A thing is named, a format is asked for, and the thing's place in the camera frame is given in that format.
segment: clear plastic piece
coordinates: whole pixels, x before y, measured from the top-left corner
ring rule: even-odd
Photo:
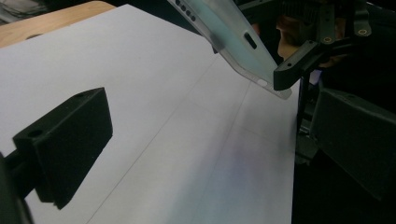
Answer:
[[[276,62],[233,0],[168,0],[241,76],[282,99],[275,91]]]

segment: wooden surface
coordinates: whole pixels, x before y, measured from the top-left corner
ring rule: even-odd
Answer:
[[[115,7],[102,1],[91,1],[24,21],[2,25],[0,26],[0,48],[21,42],[29,36],[42,35],[83,21],[113,8]]]

